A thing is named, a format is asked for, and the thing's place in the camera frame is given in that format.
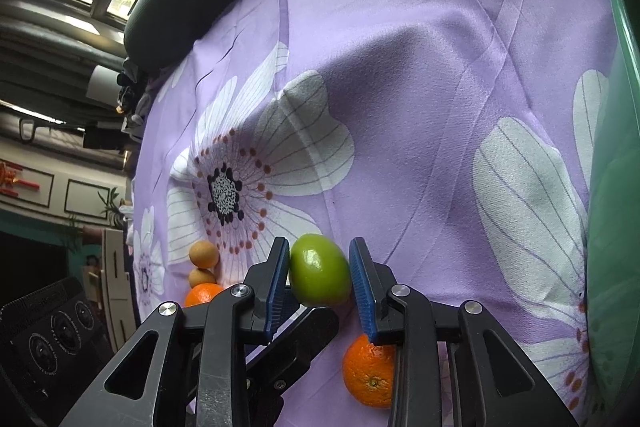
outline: green fruit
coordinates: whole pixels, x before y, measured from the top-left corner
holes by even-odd
[[[305,233],[291,247],[289,283],[305,306],[342,304],[351,294],[349,263],[333,241]]]

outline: floral tablecloth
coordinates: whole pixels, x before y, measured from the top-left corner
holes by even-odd
[[[135,182],[142,318],[184,299],[199,239],[231,285],[275,236],[361,235],[400,282],[484,303],[585,421],[588,181],[615,44],[609,0],[237,0],[158,79]],[[353,307],[341,320],[279,426],[386,425],[342,384],[360,326]]]

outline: triangular cutout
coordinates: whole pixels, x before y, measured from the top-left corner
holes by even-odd
[[[157,342],[158,333],[147,331],[107,378],[104,388],[109,393],[119,394],[132,400],[140,399],[145,392],[146,377]]]
[[[500,396],[524,393],[533,389],[533,379],[529,376],[513,353],[491,330],[483,333],[484,345],[489,355],[494,384]]]

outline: metal bolt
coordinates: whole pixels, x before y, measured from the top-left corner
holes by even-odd
[[[250,289],[246,284],[236,284],[233,288],[231,288],[231,295],[234,297],[244,297],[245,295],[249,295]]]
[[[411,288],[409,288],[409,286],[407,286],[406,284],[396,284],[391,288],[391,293],[393,293],[393,295],[395,295],[396,297],[406,297],[407,295],[409,295],[410,291]]]
[[[472,315],[478,315],[482,311],[482,304],[476,301],[465,302],[465,311]]]
[[[178,311],[178,306],[175,304],[175,302],[163,302],[162,304],[160,304],[158,311],[163,317],[168,317],[169,315],[173,315]]]

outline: green basket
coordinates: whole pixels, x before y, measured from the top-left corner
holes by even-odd
[[[619,45],[596,125],[587,296],[591,358],[615,404],[640,369],[640,0],[611,0]]]

